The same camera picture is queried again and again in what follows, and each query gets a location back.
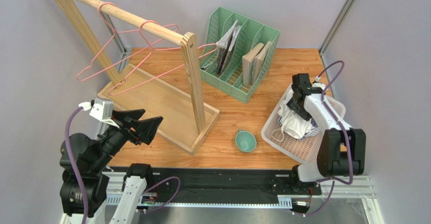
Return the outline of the blue white striped tank top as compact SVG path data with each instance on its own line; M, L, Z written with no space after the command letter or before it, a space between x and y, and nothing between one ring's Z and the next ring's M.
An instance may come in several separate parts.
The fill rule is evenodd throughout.
M305 121L299 116L293 116L287 119L278 117L278 123L283 133L288 134L296 140L304 140L308 137L316 136L320 130L314 119Z

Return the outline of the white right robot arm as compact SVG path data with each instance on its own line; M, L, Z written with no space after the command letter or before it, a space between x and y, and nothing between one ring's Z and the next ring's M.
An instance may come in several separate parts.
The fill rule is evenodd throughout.
M345 106L326 94L329 87L320 78L293 75L261 136L299 162L292 168L294 185L329 180L351 184L364 171L366 134L344 121Z

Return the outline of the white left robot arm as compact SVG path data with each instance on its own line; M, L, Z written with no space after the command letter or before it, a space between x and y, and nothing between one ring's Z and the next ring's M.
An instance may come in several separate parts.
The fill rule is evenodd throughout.
M69 217L81 214L81 221L85 222L96 216L107 198L109 177L102 171L126 142L151 144L163 117L142 120L144 109L114 110L112 119L119 127L109 126L94 140L83 133L70 134L72 120L82 110L78 107L67 120L59 163L64 168L60 189L63 212Z

